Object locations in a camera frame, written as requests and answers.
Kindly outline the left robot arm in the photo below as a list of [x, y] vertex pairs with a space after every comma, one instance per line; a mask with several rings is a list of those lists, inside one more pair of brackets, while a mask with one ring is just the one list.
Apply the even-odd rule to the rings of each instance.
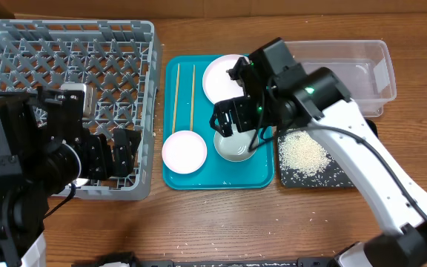
[[95, 107], [88, 89], [0, 92], [0, 266], [42, 264], [50, 196], [133, 171], [141, 132], [92, 134], [82, 120]]

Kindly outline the grey bowl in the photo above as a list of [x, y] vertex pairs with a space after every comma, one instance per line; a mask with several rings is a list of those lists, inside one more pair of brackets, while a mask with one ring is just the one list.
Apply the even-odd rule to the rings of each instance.
[[223, 137], [218, 132], [214, 134], [213, 143], [216, 152], [230, 162], [242, 162], [251, 158], [256, 151], [249, 151], [248, 148], [255, 130], [239, 132], [236, 126], [232, 125], [232, 132], [229, 137]]

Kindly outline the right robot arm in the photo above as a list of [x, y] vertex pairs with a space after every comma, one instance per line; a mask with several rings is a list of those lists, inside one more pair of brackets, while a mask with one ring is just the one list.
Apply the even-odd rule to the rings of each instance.
[[400, 167], [329, 68], [307, 73], [282, 39], [274, 39], [228, 68], [243, 90], [217, 102], [210, 126], [229, 137], [253, 131], [250, 149], [277, 134], [305, 131], [339, 164], [370, 206], [381, 234], [342, 250], [331, 266], [423, 266], [427, 263], [427, 192]]

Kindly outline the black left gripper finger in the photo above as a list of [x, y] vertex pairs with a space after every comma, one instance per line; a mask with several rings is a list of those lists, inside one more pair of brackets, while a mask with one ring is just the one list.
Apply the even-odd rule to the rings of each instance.
[[117, 150], [129, 150], [131, 156], [135, 156], [139, 144], [142, 141], [142, 132], [116, 128], [113, 130], [114, 147]]
[[133, 172], [135, 151], [130, 145], [114, 145], [113, 176], [126, 177]]

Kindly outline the white paper cup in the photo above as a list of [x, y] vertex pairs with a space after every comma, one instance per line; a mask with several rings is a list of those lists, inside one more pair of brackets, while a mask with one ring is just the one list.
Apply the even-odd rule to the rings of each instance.
[[82, 186], [88, 184], [89, 179], [85, 179], [85, 178], [77, 178], [75, 180], [72, 181], [72, 183], [77, 187], [77, 188], [81, 188]]

